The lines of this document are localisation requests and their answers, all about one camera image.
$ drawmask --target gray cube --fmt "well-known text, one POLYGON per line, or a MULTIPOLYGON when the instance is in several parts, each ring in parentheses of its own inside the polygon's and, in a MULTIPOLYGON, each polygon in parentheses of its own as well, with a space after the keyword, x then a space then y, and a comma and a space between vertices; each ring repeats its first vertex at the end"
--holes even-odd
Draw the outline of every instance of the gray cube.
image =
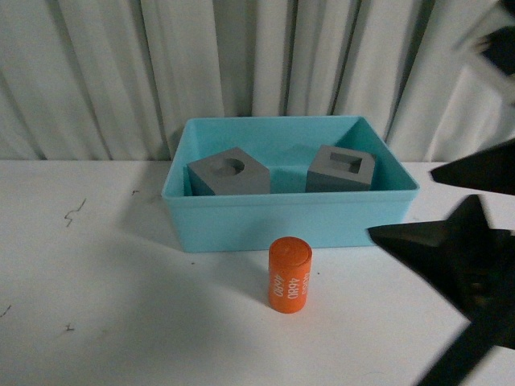
POLYGON ((239 147, 187 165, 193 195, 270 193, 270 171, 239 147))
POLYGON ((368 191, 375 166, 370 153, 322 145, 307 170, 306 192, 368 191))

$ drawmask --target gray block with square hole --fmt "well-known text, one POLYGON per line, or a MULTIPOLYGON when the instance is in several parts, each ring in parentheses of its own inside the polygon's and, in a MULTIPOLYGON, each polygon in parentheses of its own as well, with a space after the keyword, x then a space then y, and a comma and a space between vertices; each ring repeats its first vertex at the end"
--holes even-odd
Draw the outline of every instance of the gray block with square hole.
POLYGON ((306 192, 368 191, 375 166, 370 153, 322 145, 307 170, 306 192))

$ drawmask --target orange cylinder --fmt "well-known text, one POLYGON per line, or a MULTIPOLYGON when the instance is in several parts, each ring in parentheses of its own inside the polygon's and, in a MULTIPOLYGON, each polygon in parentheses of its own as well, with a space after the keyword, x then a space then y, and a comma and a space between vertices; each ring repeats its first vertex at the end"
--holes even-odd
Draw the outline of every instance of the orange cylinder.
POLYGON ((311 271, 311 247, 297 237, 282 237, 268 252, 268 298, 276 311, 293 314, 306 304, 311 271))

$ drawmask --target round hole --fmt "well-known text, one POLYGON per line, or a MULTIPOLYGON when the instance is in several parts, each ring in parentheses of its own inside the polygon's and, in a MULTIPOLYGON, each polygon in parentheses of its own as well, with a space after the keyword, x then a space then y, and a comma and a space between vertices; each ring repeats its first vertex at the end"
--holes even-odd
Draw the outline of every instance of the round hole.
POLYGON ((219 177, 230 177, 238 175, 245 169, 245 164, 239 159, 224 158, 214 167, 213 173, 219 177))

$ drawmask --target black object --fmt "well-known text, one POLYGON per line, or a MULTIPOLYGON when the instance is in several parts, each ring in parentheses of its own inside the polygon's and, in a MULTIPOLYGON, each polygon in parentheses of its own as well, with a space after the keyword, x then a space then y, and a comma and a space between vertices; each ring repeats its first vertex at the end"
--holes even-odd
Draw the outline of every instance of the black object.
POLYGON ((501 0, 501 4, 515 18, 515 1, 514 0, 501 0))
POLYGON ((431 175, 437 183, 515 195, 515 139, 437 167, 431 175))
POLYGON ((493 346, 515 349, 515 236, 488 226, 478 195, 447 220, 384 225, 369 235, 471 321, 419 386, 457 385, 493 346))
POLYGON ((486 49, 481 54, 506 76, 515 74, 515 27, 503 27, 484 39, 486 49))

